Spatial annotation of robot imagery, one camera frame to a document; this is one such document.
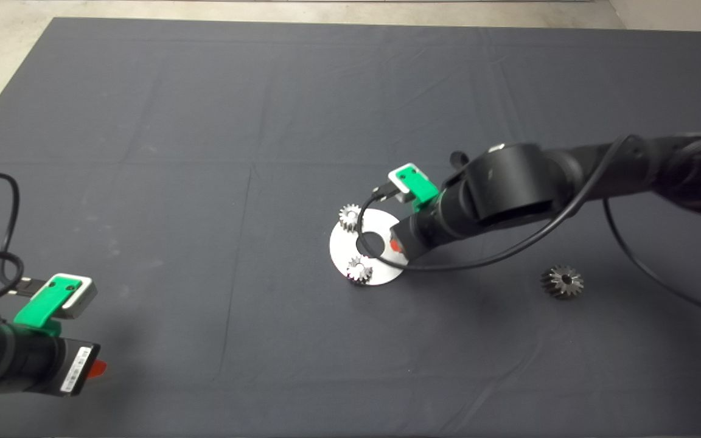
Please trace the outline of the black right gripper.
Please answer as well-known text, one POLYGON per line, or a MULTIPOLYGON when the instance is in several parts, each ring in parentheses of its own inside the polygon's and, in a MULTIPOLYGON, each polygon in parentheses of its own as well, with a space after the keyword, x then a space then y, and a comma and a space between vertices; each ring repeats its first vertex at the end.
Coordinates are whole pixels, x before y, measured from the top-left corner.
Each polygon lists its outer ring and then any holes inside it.
POLYGON ((389 246, 400 253, 408 263, 414 263, 433 249, 431 241, 423 235, 417 219, 403 219, 390 228, 389 246))

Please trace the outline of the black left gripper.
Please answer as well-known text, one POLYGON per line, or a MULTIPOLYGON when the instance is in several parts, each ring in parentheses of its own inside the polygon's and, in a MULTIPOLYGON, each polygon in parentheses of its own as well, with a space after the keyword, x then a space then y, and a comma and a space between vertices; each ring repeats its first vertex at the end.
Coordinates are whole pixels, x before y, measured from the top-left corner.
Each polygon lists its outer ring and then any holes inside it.
POLYGON ((52 394, 57 397, 75 397, 83 390, 86 380, 103 376, 108 363, 97 360, 100 344, 58 339, 58 369, 52 377, 52 394))

